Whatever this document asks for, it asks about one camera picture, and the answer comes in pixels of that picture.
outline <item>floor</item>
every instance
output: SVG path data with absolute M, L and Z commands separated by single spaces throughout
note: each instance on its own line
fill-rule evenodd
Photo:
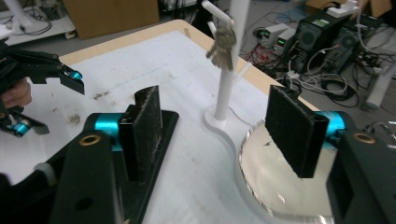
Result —
M 219 0 L 218 4 L 220 9 L 227 11 L 230 5 L 230 0 Z M 186 9 L 185 15 L 186 21 L 192 21 L 194 16 L 194 10 L 191 8 Z M 241 57 L 244 57 L 246 52 L 250 52 L 257 45 L 257 38 L 253 35 L 253 31 L 256 28 L 267 27 L 280 22 L 286 22 L 289 27 L 297 28 L 298 21 L 304 16 L 304 1 L 251 1 L 247 18 L 246 35 L 243 47 L 241 49 Z M 172 19 L 172 14 L 169 12 L 163 12 L 161 15 L 161 22 L 170 21 Z M 81 40 L 78 37 L 70 40 L 65 40 L 63 35 L 56 35 L 52 37 L 47 37 L 45 39 L 20 44 L 16 46 L 16 48 L 52 52 L 62 56 L 79 49 L 84 49 L 105 42 L 107 40 L 117 38 L 119 36 L 128 35 L 144 28 L 147 27 L 128 30 L 113 35 L 100 36 L 88 40 Z M 378 48 L 374 49 L 376 52 L 395 54 L 395 33 L 396 32 L 394 28 L 388 27 L 386 25 L 381 25 L 381 27 L 377 29 L 376 34 L 373 36 L 373 38 L 368 43 L 366 43 L 366 46 L 379 46 Z M 348 81 L 352 81 L 353 73 L 353 66 L 350 65 L 341 75 L 345 77 L 345 79 L 347 79 Z M 370 83 L 369 81 L 371 80 L 371 77 L 365 75 L 360 69 L 358 69 L 357 76 L 359 77 L 361 85 L 363 87 Z M 312 91 L 303 90 L 301 96 L 320 110 L 347 112 L 355 120 L 359 129 L 363 129 L 366 125 L 372 124 L 374 122 L 396 120 L 395 81 L 391 81 L 386 97 L 381 107 L 378 109 L 362 109 L 362 106 L 364 105 L 365 99 L 367 98 L 368 94 L 368 90 L 364 88 L 359 88 L 359 97 L 355 96 L 348 101 L 339 102 L 340 105 L 332 102 L 327 96 Z

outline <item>white stand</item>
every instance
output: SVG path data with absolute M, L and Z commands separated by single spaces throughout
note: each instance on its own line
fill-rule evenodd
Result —
M 250 0 L 232 0 L 230 7 L 231 17 L 229 17 L 227 14 L 212 5 L 209 1 L 203 2 L 204 8 L 210 11 L 214 16 L 233 27 L 236 37 L 236 44 L 233 46 L 231 52 L 233 68 L 235 68 L 237 64 L 245 23 L 248 17 L 249 4 Z M 238 135 L 237 133 L 241 130 L 241 127 L 247 127 L 247 125 L 229 108 L 234 80 L 234 70 L 221 70 L 217 105 L 215 109 L 210 107 L 206 111 L 205 123 L 210 129 L 216 130 L 216 132 L 227 136 L 226 139 L 234 146 L 234 149 L 237 150 L 242 143 L 244 136 L 236 135 Z
M 381 74 L 376 80 L 373 89 L 366 101 L 366 105 L 370 108 L 377 109 L 381 106 L 384 99 L 385 92 L 388 89 L 389 83 L 396 74 L 396 63 L 394 63 L 385 74 Z

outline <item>electronic equipment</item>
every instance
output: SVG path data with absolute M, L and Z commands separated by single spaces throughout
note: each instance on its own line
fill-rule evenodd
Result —
M 321 49 L 328 48 L 335 34 L 338 34 L 341 26 L 347 21 L 348 16 L 335 18 L 325 11 L 302 19 L 297 27 L 296 41 L 298 41 L 296 57 L 292 61 L 292 68 L 297 73 L 306 70 L 309 59 Z M 320 64 L 323 57 L 316 57 L 312 66 Z
M 377 18 L 361 15 L 361 38 L 370 37 L 380 24 L 381 20 Z M 345 68 L 347 62 L 351 60 L 351 56 L 358 54 L 360 41 L 357 26 L 356 20 L 352 20 L 345 23 L 340 29 L 338 36 L 332 42 L 332 46 L 338 45 L 339 47 L 326 54 L 323 61 L 325 64 L 322 68 L 324 71 L 339 74 Z
M 266 27 L 262 34 L 262 45 L 267 49 L 272 48 L 277 37 L 287 29 L 289 29 L 289 26 L 285 23 Z
M 277 37 L 277 40 L 274 45 L 274 54 L 276 55 L 282 55 L 284 52 L 287 52 L 289 48 L 292 45 L 292 42 L 294 42 L 294 35 L 296 34 L 296 30 L 293 28 L 289 28 L 282 32 Z

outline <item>metal key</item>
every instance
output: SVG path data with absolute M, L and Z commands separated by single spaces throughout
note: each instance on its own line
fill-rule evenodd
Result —
M 236 43 L 236 36 L 233 29 L 220 27 L 215 33 L 215 44 L 207 52 L 206 58 L 212 58 L 212 63 L 221 68 L 233 70 L 233 60 L 231 49 Z

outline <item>cable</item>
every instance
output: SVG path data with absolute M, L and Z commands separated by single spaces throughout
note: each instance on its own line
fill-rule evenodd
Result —
M 335 79 L 329 79 L 329 78 L 324 78 L 324 77 L 339 77 L 339 78 L 341 78 L 342 81 L 340 81 L 340 82 L 342 82 L 344 84 L 343 89 L 341 89 L 340 91 L 330 91 L 330 90 L 326 90 L 326 89 L 323 89 L 323 88 L 319 87 L 318 86 L 319 82 L 323 82 L 325 80 L 335 80 Z M 313 80 L 314 81 L 314 85 L 309 83 L 308 82 L 309 80 Z M 347 90 L 347 88 L 349 86 L 347 84 L 347 81 L 343 77 L 341 77 L 341 76 L 339 76 L 337 74 L 318 74 L 318 75 L 308 76 L 308 80 L 300 81 L 300 83 L 301 83 L 302 87 L 307 89 L 307 90 L 319 90 L 319 91 L 329 92 L 329 93 L 343 93 L 344 91 Z
M 384 111 L 390 113 L 390 114 L 393 115 L 393 116 L 396 116 L 396 113 L 394 113 L 394 112 L 392 112 L 392 111 L 386 109 L 383 105 L 381 105 L 381 109 L 383 109 Z
M 268 18 L 268 16 L 269 16 L 269 15 L 273 15 L 273 14 L 276 14 L 276 17 L 275 17 L 273 20 L 270 20 L 270 19 Z M 296 22 L 296 21 L 294 21 L 291 17 L 289 17 L 288 15 L 283 14 L 283 13 L 280 13 L 280 12 L 269 12 L 269 13 L 265 14 L 265 17 L 264 17 L 264 18 L 265 18 L 267 21 L 271 22 L 272 24 L 279 24 L 279 23 L 288 24 L 288 23 L 294 23 L 294 22 Z M 276 20 L 277 20 L 277 19 L 280 19 L 280 18 L 284 18 L 284 19 L 286 19 L 286 21 L 276 22 Z
M 338 47 L 340 47 L 340 46 L 339 45 L 334 45 L 334 46 L 332 46 L 330 48 L 318 50 L 318 52 L 316 52 L 314 55 L 312 55 L 312 57 L 308 61 L 308 64 L 306 65 L 306 71 L 308 72 L 308 75 L 309 76 L 314 75 L 316 72 L 319 72 L 323 68 L 324 65 L 326 65 L 326 62 L 324 62 L 314 73 L 311 72 L 311 69 L 310 69 L 311 63 L 320 53 L 324 54 L 324 53 L 326 53 L 327 50 L 336 49 Z
M 323 80 L 321 82 L 320 86 L 323 90 L 326 90 L 325 94 L 335 101 L 348 100 L 356 93 L 356 91 L 348 85 L 346 88 L 344 88 L 345 90 L 342 92 L 342 94 L 334 94 L 333 92 L 330 92 L 328 88 L 331 84 L 341 88 L 345 86 L 345 82 L 339 80 Z
M 268 65 L 279 60 L 279 57 L 275 55 L 271 50 L 266 49 L 261 43 L 257 45 L 246 54 L 245 60 L 253 63 L 256 67 L 260 65 Z
M 361 42 L 361 46 L 366 49 L 367 51 L 370 51 L 372 53 L 375 53 L 371 49 L 367 48 L 363 42 L 363 39 L 361 38 L 361 9 L 363 7 L 363 1 L 359 2 L 359 10 L 358 10 L 358 16 L 356 17 L 356 27 L 358 27 L 358 39 Z
M 286 88 L 295 91 L 297 93 L 297 95 L 300 95 L 301 92 L 303 91 L 303 89 L 302 89 L 300 83 L 298 81 L 294 81 L 294 79 L 295 78 L 283 76 L 283 77 L 275 78 L 275 81 L 279 82 Z
M 370 78 L 369 83 L 367 83 L 366 86 L 361 85 L 361 83 L 359 82 L 359 77 L 358 77 L 358 65 L 357 65 L 357 64 L 353 64 L 353 67 L 352 67 L 352 77 L 353 77 L 353 80 L 354 80 L 354 82 L 355 82 L 355 84 L 356 84 L 356 89 L 357 89 L 357 90 L 358 90 L 359 88 L 362 88 L 362 89 L 364 89 L 364 90 L 368 90 L 369 87 L 371 86 L 372 82 L 373 82 L 373 79 L 374 79 L 373 76 L 368 76 L 368 77 Z
M 367 125 L 363 130 L 367 133 L 375 134 L 375 127 L 380 126 L 385 134 L 391 139 L 393 144 L 396 144 L 396 135 L 389 128 L 388 125 L 396 125 L 396 121 L 378 121 L 373 124 Z

